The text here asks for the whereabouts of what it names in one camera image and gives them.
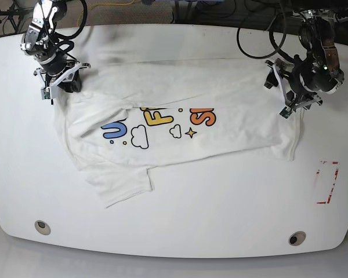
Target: gray floor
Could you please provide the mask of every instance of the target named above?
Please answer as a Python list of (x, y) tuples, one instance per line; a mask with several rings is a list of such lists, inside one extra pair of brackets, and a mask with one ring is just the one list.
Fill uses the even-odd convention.
[[(86, 0), (86, 3), (93, 5), (96, 3), (128, 3), (131, 0)], [(33, 7), (37, 0), (17, 0), (22, 8)], [(8, 10), (12, 0), (0, 0), (0, 9)], [(77, 18), (82, 12), (80, 1), (74, 0), (67, 3), (68, 11), (65, 18), (59, 22), (58, 28), (76, 27)], [(126, 6), (99, 6), (88, 11), (87, 25), (104, 24), (129, 24), (129, 23), (170, 23), (172, 21), (172, 8), (169, 2), (154, 2), (151, 6), (145, 6), (141, 0), (136, 0), (134, 4)], [(28, 19), (22, 31), (25, 31), (30, 23)], [(3, 34), (0, 24), (0, 35)], [(9, 21), (6, 22), (5, 33), (13, 32)]]

